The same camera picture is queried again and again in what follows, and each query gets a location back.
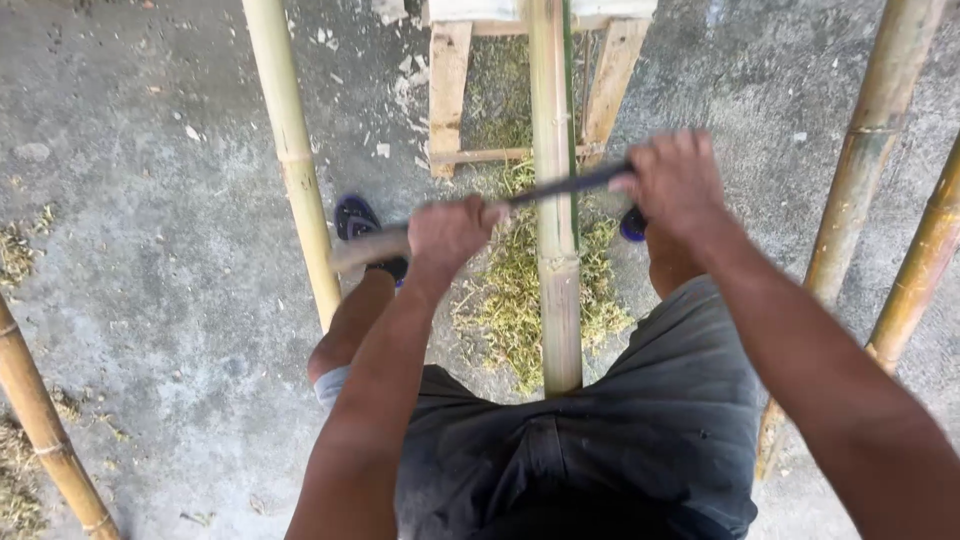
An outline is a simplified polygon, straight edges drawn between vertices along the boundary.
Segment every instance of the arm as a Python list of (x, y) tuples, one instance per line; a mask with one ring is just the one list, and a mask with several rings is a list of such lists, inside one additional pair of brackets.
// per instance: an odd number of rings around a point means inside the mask
[(474, 196), (411, 218), (407, 278), (357, 351), (317, 438), (288, 539), (396, 538), (396, 470), (433, 314), (504, 213)]
[(637, 177), (614, 187), (686, 243), (716, 281), (747, 356), (860, 533), (955, 534), (960, 459), (920, 404), (725, 211), (708, 136), (657, 136), (631, 159)]

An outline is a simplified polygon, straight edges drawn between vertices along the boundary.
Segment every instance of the left hand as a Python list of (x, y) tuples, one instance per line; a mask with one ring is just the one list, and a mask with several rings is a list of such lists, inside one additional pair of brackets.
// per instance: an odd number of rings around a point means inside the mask
[(429, 264), (445, 278), (456, 273), (490, 241), (493, 226), (508, 212), (504, 204), (487, 204), (478, 194), (463, 201), (426, 205), (410, 218), (407, 238), (413, 262)]

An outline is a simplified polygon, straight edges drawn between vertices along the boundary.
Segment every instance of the foot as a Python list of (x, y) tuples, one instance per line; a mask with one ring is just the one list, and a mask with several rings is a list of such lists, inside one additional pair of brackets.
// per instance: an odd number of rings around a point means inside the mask
[[(333, 210), (333, 215), (337, 224), (337, 236), (345, 242), (381, 230), (380, 220), (376, 218), (370, 204), (359, 195), (348, 194), (341, 197), (337, 201), (337, 207)], [(373, 269), (389, 273), (394, 277), (396, 286), (401, 286), (403, 278), (407, 275), (407, 259), (395, 257), (367, 265), (368, 271)]]
[(620, 220), (620, 235), (630, 242), (642, 242), (646, 239), (647, 220), (640, 209), (633, 207)]

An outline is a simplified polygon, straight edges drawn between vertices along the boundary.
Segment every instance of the hand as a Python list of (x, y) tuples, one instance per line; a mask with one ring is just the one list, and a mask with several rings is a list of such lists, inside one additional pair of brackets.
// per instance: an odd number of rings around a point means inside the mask
[(473, 194), (452, 203), (426, 205), (410, 218), (407, 238), (414, 263), (424, 263), (444, 279), (453, 276), (484, 247), (493, 226), (508, 212), (504, 204), (485, 204)]
[(610, 190), (629, 195), (651, 223), (690, 240), (717, 218), (727, 217), (706, 131), (655, 135), (646, 144), (631, 147), (627, 157), (636, 174), (613, 179)]

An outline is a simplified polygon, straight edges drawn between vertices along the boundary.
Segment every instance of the concrete floor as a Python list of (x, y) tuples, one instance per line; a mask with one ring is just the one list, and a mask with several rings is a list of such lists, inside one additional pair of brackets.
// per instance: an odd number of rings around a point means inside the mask
[[(425, 135), (392, 89), (400, 61), (427, 54), (429, 32), (384, 27), (358, 1), (288, 2), (304, 108), (328, 209), (358, 189), (398, 220), (456, 190), (414, 164)], [(657, 128), (710, 127), (730, 205), (801, 276), (881, 5), (661, 0), (611, 154)], [(338, 51), (310, 41), (319, 27), (332, 29)], [(858, 339), (960, 128), (958, 86), (953, 2), (837, 308)], [(409, 100), (415, 123), (425, 95), (416, 88)], [(204, 140), (189, 138), (188, 125)], [(377, 142), (392, 145), (389, 159), (373, 155)], [(28, 143), (49, 155), (25, 152)], [(7, 182), (14, 175), (20, 187)], [(611, 213), (623, 208), (604, 201)], [(0, 221), (48, 202), (58, 219), (35, 240), (46, 257), (12, 309), (49, 382), (103, 394), (88, 413), (113, 413), (132, 435), (68, 427), (120, 527), (130, 538), (280, 536), (319, 429), (303, 364), (320, 331), (240, 2), (0, 1)], [(620, 297), (640, 316), (655, 302), (645, 252), (618, 239), (612, 256)], [(958, 305), (953, 264), (898, 376), (960, 446)], [(428, 360), (480, 395), (519, 399), (509, 374), (446, 353), (456, 340), (449, 309)], [(617, 347), (612, 339), (597, 369)], [(756, 488), (752, 538), (854, 536), (796, 433), (780, 467)], [(210, 512), (207, 528), (180, 517)], [(83, 537), (63, 506), (50, 519), (47, 537)]]

